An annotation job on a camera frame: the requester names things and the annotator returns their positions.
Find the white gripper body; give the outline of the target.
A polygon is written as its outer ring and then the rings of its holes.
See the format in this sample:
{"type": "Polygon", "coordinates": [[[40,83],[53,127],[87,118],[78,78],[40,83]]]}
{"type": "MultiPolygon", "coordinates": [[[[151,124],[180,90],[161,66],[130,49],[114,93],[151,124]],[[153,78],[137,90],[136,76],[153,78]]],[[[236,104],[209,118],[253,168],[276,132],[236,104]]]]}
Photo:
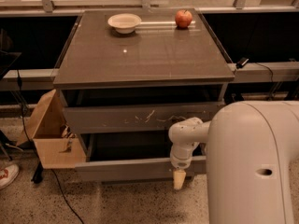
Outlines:
{"type": "Polygon", "coordinates": [[[175,169],[188,169],[193,161],[199,161],[199,156],[193,156],[193,152],[197,149],[199,143],[174,143],[170,150],[170,161],[175,169]]]}

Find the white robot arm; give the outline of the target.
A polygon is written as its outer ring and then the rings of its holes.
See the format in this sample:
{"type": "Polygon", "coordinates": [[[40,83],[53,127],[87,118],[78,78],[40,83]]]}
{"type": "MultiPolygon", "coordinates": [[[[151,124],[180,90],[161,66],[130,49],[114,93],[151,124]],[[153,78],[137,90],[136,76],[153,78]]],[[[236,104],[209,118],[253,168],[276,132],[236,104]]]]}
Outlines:
{"type": "Polygon", "coordinates": [[[243,101],[211,121],[171,126],[174,186],[206,145],[209,224],[294,224],[290,163],[299,157],[298,101],[243,101]]]}

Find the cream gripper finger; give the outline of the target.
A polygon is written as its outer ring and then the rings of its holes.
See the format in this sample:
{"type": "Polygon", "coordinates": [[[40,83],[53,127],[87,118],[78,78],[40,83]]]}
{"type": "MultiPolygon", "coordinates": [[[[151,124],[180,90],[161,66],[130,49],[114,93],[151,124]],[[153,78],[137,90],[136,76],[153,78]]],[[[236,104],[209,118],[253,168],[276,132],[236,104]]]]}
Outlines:
{"type": "Polygon", "coordinates": [[[183,169],[175,169],[173,172],[173,185],[175,190],[180,190],[183,187],[186,177],[186,172],[183,169]]]}

